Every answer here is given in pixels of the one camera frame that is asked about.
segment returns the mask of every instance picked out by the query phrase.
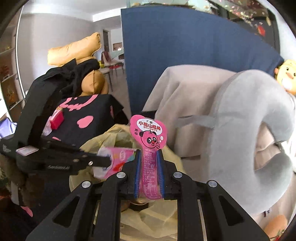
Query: metal screw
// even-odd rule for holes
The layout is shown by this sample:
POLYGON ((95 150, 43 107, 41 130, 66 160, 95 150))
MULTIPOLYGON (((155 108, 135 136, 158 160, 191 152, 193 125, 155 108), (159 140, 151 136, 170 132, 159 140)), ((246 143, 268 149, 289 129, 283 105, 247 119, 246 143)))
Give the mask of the metal screw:
POLYGON ((124 172, 119 172, 119 173, 116 174, 116 176, 118 178, 124 178, 126 176, 126 174, 124 172))
POLYGON ((175 172, 174 173, 174 177, 175 178, 180 178, 180 177, 182 177, 183 175, 182 175, 182 173, 180 173, 180 172, 175 172))
POLYGON ((91 185, 91 182, 89 182, 89 181, 85 181, 85 182, 83 182, 83 183, 81 184, 81 186, 82 186, 83 188, 88 188, 90 185, 91 185))
POLYGON ((214 188, 214 187, 217 187, 217 183, 215 181, 209 181, 209 186, 214 188))

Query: gray strap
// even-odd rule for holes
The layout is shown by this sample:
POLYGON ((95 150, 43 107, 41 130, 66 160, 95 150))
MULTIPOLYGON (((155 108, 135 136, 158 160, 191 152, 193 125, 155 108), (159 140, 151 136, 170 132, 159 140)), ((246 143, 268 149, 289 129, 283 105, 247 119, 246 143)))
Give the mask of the gray strap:
POLYGON ((199 126, 214 128, 216 124, 216 119, 215 117, 208 115, 190 115, 179 117, 177 120, 175 120, 175 126, 177 128, 181 128, 189 124, 196 124, 199 126))

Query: nutrition label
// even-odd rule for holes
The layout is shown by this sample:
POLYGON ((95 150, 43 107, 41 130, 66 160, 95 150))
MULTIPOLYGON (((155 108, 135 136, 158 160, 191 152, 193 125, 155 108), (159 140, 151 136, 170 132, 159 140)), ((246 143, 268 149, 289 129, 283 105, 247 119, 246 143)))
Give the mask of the nutrition label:
POLYGON ((157 184, 156 151, 145 149, 142 158, 142 191, 151 200, 162 198, 157 184))

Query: cartoon bear logo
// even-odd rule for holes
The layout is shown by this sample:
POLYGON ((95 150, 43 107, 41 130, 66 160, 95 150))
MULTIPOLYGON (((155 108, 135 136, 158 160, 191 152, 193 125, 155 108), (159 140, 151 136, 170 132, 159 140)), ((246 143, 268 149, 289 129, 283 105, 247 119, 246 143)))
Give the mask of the cartoon bear logo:
POLYGON ((157 135, 154 131, 140 131, 139 136, 141 137, 142 143, 146 147, 150 149, 153 149, 155 147, 157 149, 160 148, 160 144, 157 141, 157 135))

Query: gray neck pillow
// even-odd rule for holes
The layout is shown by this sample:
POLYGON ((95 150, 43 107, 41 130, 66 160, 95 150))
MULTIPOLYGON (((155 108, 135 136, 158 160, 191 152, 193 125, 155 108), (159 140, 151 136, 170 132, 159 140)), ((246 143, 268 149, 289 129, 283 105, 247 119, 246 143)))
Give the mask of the gray neck pillow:
POLYGON ((270 75, 247 70, 228 79, 215 96, 208 116, 178 120, 207 126, 201 155, 201 180, 216 180, 249 214, 268 210, 287 190, 292 165, 285 153, 254 170, 259 126, 265 122, 275 142, 294 129, 290 96, 270 75))

